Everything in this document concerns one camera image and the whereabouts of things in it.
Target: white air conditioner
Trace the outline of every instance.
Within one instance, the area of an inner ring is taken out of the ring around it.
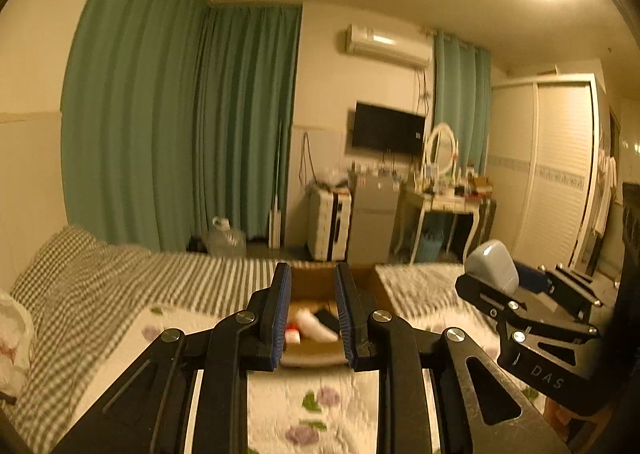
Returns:
[[[412,68],[426,68],[433,59],[432,38],[423,41],[384,34],[370,28],[350,25],[347,30],[347,54],[388,60]]]

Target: silver bolt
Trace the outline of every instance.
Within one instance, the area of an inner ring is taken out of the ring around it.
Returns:
[[[373,312],[373,320],[376,322],[389,322],[391,320],[391,314],[384,309],[377,309]]]
[[[160,337],[162,338],[162,342],[175,342],[180,338],[180,330],[176,328],[166,329]]]
[[[447,338],[452,342],[462,342],[465,339],[465,332],[460,328],[449,328]]]
[[[255,320],[255,315],[245,309],[236,313],[236,321],[241,324],[249,324],[254,320]]]

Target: teal curtain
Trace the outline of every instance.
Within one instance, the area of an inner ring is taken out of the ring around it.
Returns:
[[[68,220],[111,243],[184,250],[204,0],[88,0],[62,94]]]
[[[435,120],[458,139],[458,164],[484,170],[491,118],[491,54],[442,31],[435,36]]]
[[[266,237],[275,192],[283,206],[301,18],[300,6],[209,11],[195,116],[197,230],[220,216]]]

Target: table leg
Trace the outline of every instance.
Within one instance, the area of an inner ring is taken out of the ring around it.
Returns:
[[[398,252],[400,252],[400,248],[402,247],[402,242],[404,241],[404,225],[406,224],[406,203],[402,201],[402,208],[400,209],[400,230],[398,232],[398,243],[396,243],[396,247],[394,248],[394,254],[397,256]]]
[[[471,230],[469,231],[469,237],[466,239],[465,251],[462,253],[462,264],[466,261],[466,256],[469,253],[469,247],[471,246],[471,241],[473,241],[474,236],[476,235],[476,231],[478,230],[478,225],[480,224],[480,209],[476,207],[473,211],[474,222],[471,225]]]
[[[453,223],[451,224],[451,230],[449,231],[449,239],[447,240],[447,254],[449,254],[449,250],[451,248],[451,242],[453,241],[453,234],[456,233],[456,226],[458,225],[458,215],[455,213],[453,215]]]
[[[420,217],[418,218],[418,228],[415,231],[415,240],[414,247],[411,251],[411,258],[409,259],[409,264],[414,264],[415,261],[415,253],[418,251],[418,243],[420,242],[420,236],[422,235],[422,222],[424,221],[424,205],[420,208]]]

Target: green curtain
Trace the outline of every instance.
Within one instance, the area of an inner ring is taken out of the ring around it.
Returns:
[[[265,237],[273,193],[284,203],[301,18],[301,6],[209,12],[195,116],[196,230],[220,216],[249,238]]]
[[[458,139],[458,164],[484,170],[491,118],[491,54],[440,31],[435,37],[434,123],[446,122]]]
[[[88,0],[62,94],[68,220],[111,243],[184,250],[204,0]]]

